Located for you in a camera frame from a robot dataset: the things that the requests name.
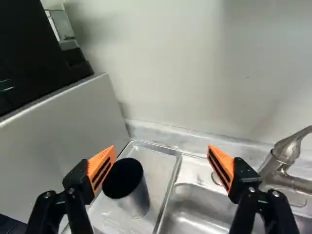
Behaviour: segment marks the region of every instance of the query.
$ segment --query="black appliance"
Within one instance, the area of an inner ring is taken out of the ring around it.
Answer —
[[[0,32],[0,116],[93,74],[79,47],[61,49],[40,0],[2,0]]]

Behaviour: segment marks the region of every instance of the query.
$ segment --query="white panel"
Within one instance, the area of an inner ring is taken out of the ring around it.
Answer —
[[[83,158],[129,135],[108,75],[88,78],[0,122],[0,212],[27,222],[37,196],[62,191]]]
[[[272,143],[312,123],[310,0],[66,0],[65,9],[127,118]]]

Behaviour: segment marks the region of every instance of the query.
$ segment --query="faucet handle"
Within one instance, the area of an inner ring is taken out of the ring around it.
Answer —
[[[292,165],[300,156],[302,139],[309,133],[312,133],[312,125],[278,141],[272,149],[272,154],[282,163]]]

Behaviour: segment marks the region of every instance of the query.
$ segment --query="faucet spout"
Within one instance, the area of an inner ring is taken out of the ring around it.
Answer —
[[[284,164],[292,165],[300,155],[301,141],[312,133],[312,125],[278,141],[272,149],[272,155]]]
[[[287,174],[287,170],[300,156],[302,139],[309,133],[312,133],[312,125],[278,141],[274,145],[258,170],[263,181],[289,187],[300,193],[312,194],[312,181]]]

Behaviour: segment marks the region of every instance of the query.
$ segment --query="black cup rim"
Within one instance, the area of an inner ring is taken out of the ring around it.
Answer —
[[[111,199],[124,198],[138,187],[142,181],[143,173],[141,163],[132,157],[117,160],[102,183],[102,190],[104,194]],[[127,176],[126,179],[128,180],[128,183],[125,186],[124,183],[121,182],[122,176]]]

